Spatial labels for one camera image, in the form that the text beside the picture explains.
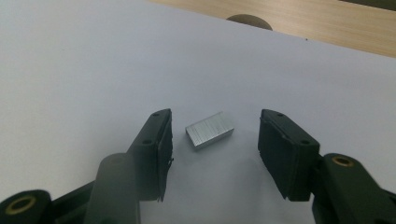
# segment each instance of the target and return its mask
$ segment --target wooden table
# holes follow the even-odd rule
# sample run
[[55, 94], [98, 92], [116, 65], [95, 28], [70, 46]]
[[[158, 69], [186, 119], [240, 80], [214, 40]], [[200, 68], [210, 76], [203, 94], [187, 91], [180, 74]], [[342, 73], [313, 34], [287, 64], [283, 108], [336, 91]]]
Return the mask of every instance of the wooden table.
[[249, 14], [274, 31], [396, 57], [396, 12], [336, 0], [151, 0], [206, 15]]

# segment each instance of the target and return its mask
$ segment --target silver rectangular block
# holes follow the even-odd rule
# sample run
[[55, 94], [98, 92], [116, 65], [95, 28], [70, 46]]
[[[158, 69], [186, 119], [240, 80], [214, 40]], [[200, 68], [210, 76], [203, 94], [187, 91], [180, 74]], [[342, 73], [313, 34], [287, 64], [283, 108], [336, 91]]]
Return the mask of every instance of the silver rectangular block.
[[202, 148], [231, 135], [233, 125], [223, 112], [219, 112], [188, 126], [186, 133], [196, 148]]

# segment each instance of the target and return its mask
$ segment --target metal block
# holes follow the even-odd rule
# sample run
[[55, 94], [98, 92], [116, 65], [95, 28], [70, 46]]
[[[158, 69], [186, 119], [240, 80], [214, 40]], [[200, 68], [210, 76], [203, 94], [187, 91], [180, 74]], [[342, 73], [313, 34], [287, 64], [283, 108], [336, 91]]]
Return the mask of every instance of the metal block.
[[223, 112], [219, 112], [188, 126], [186, 133], [196, 148], [202, 148], [231, 135], [233, 125]]

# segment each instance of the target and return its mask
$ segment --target wooden surface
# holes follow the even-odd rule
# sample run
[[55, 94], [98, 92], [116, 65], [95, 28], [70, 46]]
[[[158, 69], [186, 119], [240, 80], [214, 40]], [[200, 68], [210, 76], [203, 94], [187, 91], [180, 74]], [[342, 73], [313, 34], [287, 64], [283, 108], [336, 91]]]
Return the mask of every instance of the wooden surface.
[[227, 19], [249, 14], [280, 33], [396, 58], [396, 12], [336, 0], [151, 0]]

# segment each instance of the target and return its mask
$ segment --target white table surface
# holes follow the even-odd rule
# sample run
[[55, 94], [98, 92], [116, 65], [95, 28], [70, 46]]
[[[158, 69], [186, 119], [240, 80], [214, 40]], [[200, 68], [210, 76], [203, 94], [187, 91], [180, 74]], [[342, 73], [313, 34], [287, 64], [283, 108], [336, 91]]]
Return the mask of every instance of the white table surface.
[[[175, 160], [164, 202], [141, 203], [144, 224], [314, 223], [261, 161], [261, 110], [396, 191], [395, 84], [396, 59], [145, 1], [2, 1], [0, 200], [90, 182], [169, 107]], [[233, 135], [194, 151], [184, 128], [219, 111]]]

